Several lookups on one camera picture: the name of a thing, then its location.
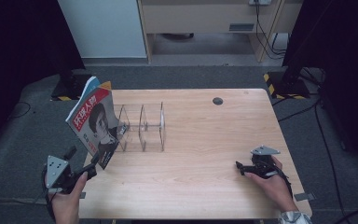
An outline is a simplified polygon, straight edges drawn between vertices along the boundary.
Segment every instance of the magazine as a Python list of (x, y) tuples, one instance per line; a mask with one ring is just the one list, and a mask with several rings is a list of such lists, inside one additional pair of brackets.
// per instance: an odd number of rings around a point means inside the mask
[(118, 146), (111, 83), (100, 84), (97, 77), (91, 77), (65, 121), (89, 153), (99, 157), (98, 163), (104, 169)]

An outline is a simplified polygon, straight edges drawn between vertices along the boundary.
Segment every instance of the floor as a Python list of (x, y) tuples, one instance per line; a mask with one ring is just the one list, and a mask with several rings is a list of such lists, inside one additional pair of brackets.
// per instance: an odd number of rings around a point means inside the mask
[[(245, 34), (156, 35), (150, 63), (146, 59), (86, 59), (86, 66), (281, 66), (282, 55), (268, 49), (263, 62), (256, 60)], [(278, 34), (274, 48), (286, 49), (287, 34)]]

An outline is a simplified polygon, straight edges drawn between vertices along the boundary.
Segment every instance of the electrical outlet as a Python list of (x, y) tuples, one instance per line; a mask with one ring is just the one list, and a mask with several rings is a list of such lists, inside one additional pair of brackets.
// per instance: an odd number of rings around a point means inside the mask
[(268, 6), (271, 5), (271, 0), (249, 0), (249, 5), (255, 6), (256, 2), (260, 6)]

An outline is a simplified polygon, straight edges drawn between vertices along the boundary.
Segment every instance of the wooden table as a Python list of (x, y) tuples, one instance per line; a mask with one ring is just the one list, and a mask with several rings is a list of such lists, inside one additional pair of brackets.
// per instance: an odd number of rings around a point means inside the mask
[[(280, 150), (293, 193), (304, 191), (264, 90), (123, 90), (113, 96), (115, 105), (163, 102), (165, 150), (115, 153), (87, 183), (81, 218), (278, 217), (274, 203), (235, 166), (251, 165), (250, 151), (260, 145)], [(223, 104), (215, 105), (214, 97)], [(308, 201), (296, 204), (311, 215)]]

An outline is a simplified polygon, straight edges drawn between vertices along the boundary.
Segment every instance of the wrist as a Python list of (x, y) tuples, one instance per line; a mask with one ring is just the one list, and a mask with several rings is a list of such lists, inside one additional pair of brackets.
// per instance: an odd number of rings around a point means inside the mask
[(282, 213), (298, 211), (295, 202), (291, 198), (278, 203), (278, 206)]
[(78, 224), (79, 217), (76, 216), (64, 216), (56, 219), (56, 224)]

